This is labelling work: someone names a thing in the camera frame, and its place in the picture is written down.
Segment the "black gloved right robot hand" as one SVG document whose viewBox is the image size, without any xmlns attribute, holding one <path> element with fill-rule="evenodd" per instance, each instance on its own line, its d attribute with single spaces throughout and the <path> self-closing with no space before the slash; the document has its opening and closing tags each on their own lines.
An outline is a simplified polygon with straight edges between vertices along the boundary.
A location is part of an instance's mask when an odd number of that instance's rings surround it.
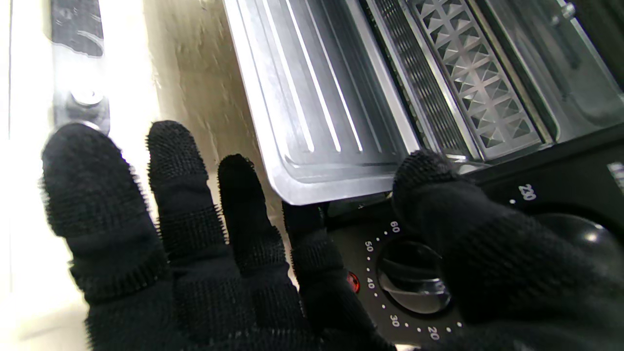
<svg viewBox="0 0 624 351">
<path fill-rule="evenodd" d="M 72 253 L 92 350 L 395 349 L 348 284 L 319 205 L 283 204 L 296 288 L 247 158 L 219 165 L 221 222 L 189 130 L 159 121 L 146 142 L 157 225 L 105 134 L 66 124 L 42 151 L 47 221 Z M 400 221 L 443 256 L 443 281 L 467 324 L 430 351 L 623 349 L 622 278 L 490 200 L 443 156 L 411 153 L 392 201 Z"/>
</svg>

